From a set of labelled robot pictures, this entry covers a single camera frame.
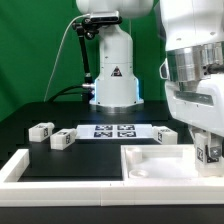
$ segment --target black table surface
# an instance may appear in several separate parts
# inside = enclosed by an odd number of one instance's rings
[[[0,168],[19,148],[29,148],[31,164],[20,181],[122,180],[120,146],[156,144],[152,139],[76,140],[64,151],[49,139],[30,143],[28,129],[53,122],[55,132],[84,124],[152,124],[178,132],[178,143],[192,143],[186,124],[172,119],[167,103],[145,102],[126,114],[91,111],[82,102],[29,103],[0,123]],[[0,223],[223,223],[223,205],[0,208]]]

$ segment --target white cube with black marking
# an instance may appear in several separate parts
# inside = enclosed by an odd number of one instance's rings
[[[29,129],[29,140],[31,142],[42,142],[52,135],[54,124],[51,122],[40,123]]]
[[[153,138],[162,145],[176,145],[178,133],[165,127],[157,127],[154,126],[153,130]]]
[[[72,129],[62,129],[57,133],[53,134],[50,138],[51,140],[51,149],[63,150],[72,143],[75,142],[77,135],[77,130]]]

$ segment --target black cable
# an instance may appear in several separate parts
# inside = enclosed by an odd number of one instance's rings
[[[208,67],[209,74],[218,74],[224,72],[224,65],[213,64]]]
[[[82,85],[75,85],[75,86],[69,86],[61,91],[59,91],[58,93],[56,93],[54,96],[52,96],[48,102],[53,102],[58,96],[64,94],[65,92],[71,90],[71,89],[76,89],[76,88],[82,88]]]

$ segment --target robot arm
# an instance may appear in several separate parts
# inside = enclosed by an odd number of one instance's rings
[[[120,16],[136,18],[149,13],[153,0],[77,0],[76,3],[81,13],[90,15],[82,22],[86,36],[100,37],[100,74],[95,80],[91,108],[109,113],[141,108],[143,100],[133,74],[132,38],[118,24]]]
[[[167,52],[160,71],[167,79],[170,112],[189,124],[202,175],[219,175],[224,137],[223,0],[160,0],[160,6]]]

